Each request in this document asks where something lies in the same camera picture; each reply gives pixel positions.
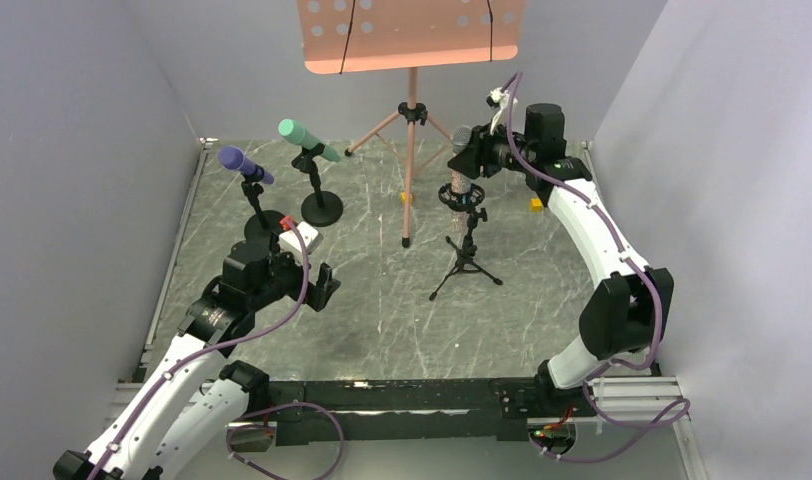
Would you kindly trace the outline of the black tripod mic stand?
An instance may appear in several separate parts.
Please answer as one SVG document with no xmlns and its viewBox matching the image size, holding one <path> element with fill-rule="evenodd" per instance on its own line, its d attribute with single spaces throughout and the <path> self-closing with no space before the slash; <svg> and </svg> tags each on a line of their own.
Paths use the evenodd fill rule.
<svg viewBox="0 0 812 480">
<path fill-rule="evenodd" d="M 450 236 L 445 237 L 446 243 L 455 251 L 456 260 L 454 266 L 443 277 L 439 285 L 429 295 L 428 299 L 434 301 L 445 285 L 447 280 L 455 275 L 481 273 L 491 279 L 496 285 L 502 285 L 503 281 L 486 271 L 475 262 L 478 247 L 473 239 L 473 232 L 480 222 L 487 222 L 487 210 L 481 206 L 485 199 L 484 189 L 471 184 L 465 193 L 454 191 L 453 183 L 443 185 L 438 191 L 438 198 L 442 204 L 447 206 L 454 213 L 466 213 L 466 232 L 460 245 L 453 242 Z"/>
</svg>

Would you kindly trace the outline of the black round-base mic stand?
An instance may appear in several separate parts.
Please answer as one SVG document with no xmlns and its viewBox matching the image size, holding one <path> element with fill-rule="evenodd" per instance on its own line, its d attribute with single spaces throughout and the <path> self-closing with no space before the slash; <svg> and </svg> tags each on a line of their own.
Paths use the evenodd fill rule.
<svg viewBox="0 0 812 480">
<path fill-rule="evenodd" d="M 314 227 L 326 227 L 336 223 L 343 215 L 344 205 L 341 198 L 333 192 L 321 188 L 322 182 L 315 158 L 321 156 L 325 146 L 318 143 L 313 148 L 301 148 L 301 153 L 292 161 L 291 166 L 309 178 L 313 193 L 308 195 L 301 205 L 303 220 Z"/>
<path fill-rule="evenodd" d="M 270 253 L 278 253 L 279 235 L 283 232 L 280 221 L 284 214 L 276 210 L 264 210 L 259 197 L 264 193 L 264 185 L 274 183 L 273 176 L 263 171 L 251 175 L 242 175 L 241 188 L 254 214 L 244 226 L 244 238 L 248 242 L 258 242 L 268 247 Z"/>
</svg>

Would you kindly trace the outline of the purple toy microphone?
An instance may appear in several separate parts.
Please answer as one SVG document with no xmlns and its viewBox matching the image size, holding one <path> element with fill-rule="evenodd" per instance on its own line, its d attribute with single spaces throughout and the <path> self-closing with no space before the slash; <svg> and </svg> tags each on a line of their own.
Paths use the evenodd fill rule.
<svg viewBox="0 0 812 480">
<path fill-rule="evenodd" d="M 218 151 L 218 161 L 223 168 L 242 175 L 247 181 L 265 185 L 272 185 L 275 181 L 270 172 L 248 158 L 244 151 L 236 146 L 221 148 Z"/>
</svg>

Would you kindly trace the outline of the teal toy microphone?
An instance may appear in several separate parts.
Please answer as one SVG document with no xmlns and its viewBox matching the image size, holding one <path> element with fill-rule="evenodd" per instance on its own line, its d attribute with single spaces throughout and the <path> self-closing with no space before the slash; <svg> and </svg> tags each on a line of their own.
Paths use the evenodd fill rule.
<svg viewBox="0 0 812 480">
<path fill-rule="evenodd" d="M 320 140 L 297 120 L 281 120 L 278 124 L 278 133 L 286 142 L 307 150 L 312 150 L 318 145 L 322 145 L 323 150 L 319 156 L 327 161 L 337 163 L 341 159 L 339 153 L 331 145 Z"/>
</svg>

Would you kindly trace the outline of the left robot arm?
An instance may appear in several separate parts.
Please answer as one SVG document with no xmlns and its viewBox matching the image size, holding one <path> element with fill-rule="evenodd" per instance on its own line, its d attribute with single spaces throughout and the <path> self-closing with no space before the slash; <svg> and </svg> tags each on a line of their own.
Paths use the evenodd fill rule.
<svg viewBox="0 0 812 480">
<path fill-rule="evenodd" d="M 85 450 L 64 452 L 56 479 L 174 479 L 227 423 L 272 404 L 268 375 L 228 358 L 253 339 L 255 315 L 290 298 L 320 311 L 340 283 L 309 256 L 321 235 L 305 222 L 268 241 L 236 243 L 222 272 L 186 311 L 156 370 L 111 425 Z"/>
</svg>

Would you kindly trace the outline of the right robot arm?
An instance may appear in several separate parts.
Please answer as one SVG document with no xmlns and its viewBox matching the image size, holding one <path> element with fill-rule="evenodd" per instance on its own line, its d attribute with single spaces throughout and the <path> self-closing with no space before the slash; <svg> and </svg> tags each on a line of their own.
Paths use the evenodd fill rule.
<svg viewBox="0 0 812 480">
<path fill-rule="evenodd" d="M 503 169 L 524 174 L 525 183 L 570 235 L 589 271 L 594 293 L 578 320 L 578 336 L 539 368 L 553 389 L 580 386 L 623 354 L 645 350 L 648 367 L 665 332 L 674 280 L 655 269 L 630 245 L 603 206 L 583 161 L 566 152 L 560 106 L 529 105 L 518 133 L 498 119 L 454 130 L 451 170 L 470 180 Z"/>
</svg>

